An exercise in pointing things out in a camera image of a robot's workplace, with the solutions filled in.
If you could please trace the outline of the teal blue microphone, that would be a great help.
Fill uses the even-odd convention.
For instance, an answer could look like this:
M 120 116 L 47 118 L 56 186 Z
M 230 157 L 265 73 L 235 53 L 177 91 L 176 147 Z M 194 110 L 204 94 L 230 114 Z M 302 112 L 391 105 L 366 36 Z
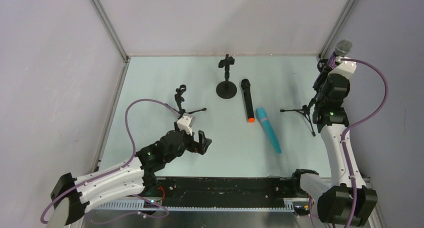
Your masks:
M 264 130 L 271 146 L 274 148 L 277 154 L 282 153 L 281 145 L 279 143 L 278 137 L 274 131 L 274 128 L 269 120 L 268 114 L 263 107 L 259 107 L 256 109 L 256 116 L 259 120 L 262 129 Z

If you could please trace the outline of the black orange-tipped microphone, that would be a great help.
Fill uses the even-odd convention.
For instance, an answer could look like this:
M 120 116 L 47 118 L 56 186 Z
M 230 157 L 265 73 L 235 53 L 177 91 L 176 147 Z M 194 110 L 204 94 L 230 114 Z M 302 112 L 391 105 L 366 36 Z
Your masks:
M 251 83 L 247 78 L 241 80 L 241 90 L 243 93 L 246 117 L 248 123 L 255 122 L 255 113 L 251 95 Z

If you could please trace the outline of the purple glitter microphone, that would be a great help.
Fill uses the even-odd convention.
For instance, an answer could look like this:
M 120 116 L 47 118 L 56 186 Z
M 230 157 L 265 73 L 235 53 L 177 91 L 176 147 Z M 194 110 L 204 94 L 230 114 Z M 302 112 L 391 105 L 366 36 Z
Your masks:
M 336 58 L 337 57 L 345 57 L 352 49 L 353 43 L 348 39 L 342 39 L 340 40 L 334 49 L 334 52 L 330 55 L 327 66 L 330 68 L 336 67 Z

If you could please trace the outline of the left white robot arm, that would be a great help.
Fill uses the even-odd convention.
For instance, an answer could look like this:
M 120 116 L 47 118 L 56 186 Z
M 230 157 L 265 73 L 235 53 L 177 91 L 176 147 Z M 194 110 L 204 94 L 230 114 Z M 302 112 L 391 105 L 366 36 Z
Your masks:
M 103 171 L 73 177 L 62 175 L 50 196 L 57 208 L 67 198 L 68 214 L 62 219 L 70 225 L 98 206 L 130 195 L 152 195 L 158 189 L 156 172 L 165 168 L 185 151 L 204 155 L 210 138 L 198 132 L 199 141 L 184 131 L 171 130 L 158 141 L 135 153 L 133 159 L 124 161 Z

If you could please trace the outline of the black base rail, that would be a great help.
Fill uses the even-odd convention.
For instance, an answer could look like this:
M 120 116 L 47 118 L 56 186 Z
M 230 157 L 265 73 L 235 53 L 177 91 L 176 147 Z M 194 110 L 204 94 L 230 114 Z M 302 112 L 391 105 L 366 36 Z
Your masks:
M 177 209 L 284 209 L 289 202 L 307 202 L 304 191 L 289 178 L 162 176 L 140 196 L 158 198 Z

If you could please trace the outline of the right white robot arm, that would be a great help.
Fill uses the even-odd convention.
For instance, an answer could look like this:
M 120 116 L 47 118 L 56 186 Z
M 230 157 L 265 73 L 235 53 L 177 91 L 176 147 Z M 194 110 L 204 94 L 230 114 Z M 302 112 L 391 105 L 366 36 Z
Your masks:
M 315 201 L 322 223 L 363 227 L 374 210 L 378 196 L 367 188 L 357 167 L 349 134 L 349 120 L 342 107 L 350 92 L 353 71 L 323 70 L 313 88 L 312 122 L 322 138 L 330 165 L 331 184 L 314 170 L 297 169 L 297 186 Z

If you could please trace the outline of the black round base stand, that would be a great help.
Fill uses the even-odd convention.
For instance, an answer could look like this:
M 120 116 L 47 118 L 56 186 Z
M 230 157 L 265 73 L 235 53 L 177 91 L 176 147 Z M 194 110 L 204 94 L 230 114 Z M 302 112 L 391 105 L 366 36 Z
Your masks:
M 237 94 L 236 85 L 229 81 L 230 78 L 230 66 L 235 64 L 235 59 L 229 54 L 225 55 L 225 58 L 220 60 L 218 68 L 224 68 L 224 81 L 220 82 L 216 86 L 216 94 L 222 99 L 231 99 Z

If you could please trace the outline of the black tripod clip stand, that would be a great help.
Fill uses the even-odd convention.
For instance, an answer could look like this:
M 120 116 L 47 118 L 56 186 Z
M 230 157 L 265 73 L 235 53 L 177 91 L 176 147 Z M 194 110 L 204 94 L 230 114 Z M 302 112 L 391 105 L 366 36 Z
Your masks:
M 185 84 L 181 84 L 178 88 L 175 89 L 174 100 L 178 109 L 175 109 L 169 104 L 165 103 L 165 106 L 169 108 L 172 112 L 174 112 L 178 119 L 181 118 L 185 113 L 192 115 L 194 113 L 205 112 L 207 110 L 207 108 L 204 107 L 198 110 L 186 111 L 182 106 L 183 102 L 185 101 L 183 94 L 186 91 L 187 91 L 187 86 Z

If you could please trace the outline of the black shock mount tripod stand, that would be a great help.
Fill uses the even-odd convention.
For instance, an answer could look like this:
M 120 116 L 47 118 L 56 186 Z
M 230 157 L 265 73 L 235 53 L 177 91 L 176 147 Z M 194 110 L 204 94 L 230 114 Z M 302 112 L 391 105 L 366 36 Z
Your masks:
M 312 119 L 311 119 L 311 108 L 316 103 L 318 93 L 319 93 L 322 85 L 324 84 L 324 82 L 325 82 L 325 80 L 328 76 L 328 73 L 331 70 L 331 68 L 327 65 L 328 61 L 329 61 L 329 59 L 321 59 L 317 63 L 317 69 L 320 72 L 320 74 L 318 75 L 318 77 L 316 78 L 316 80 L 315 80 L 315 82 L 312 86 L 312 88 L 316 91 L 316 94 L 310 100 L 310 102 L 308 104 L 303 105 L 300 109 L 280 109 L 281 113 L 296 112 L 296 113 L 301 114 L 308 121 L 310 128 L 311 128 L 311 134 L 312 134 L 313 137 L 316 136 L 316 133 L 314 131 L 313 123 L 312 123 Z

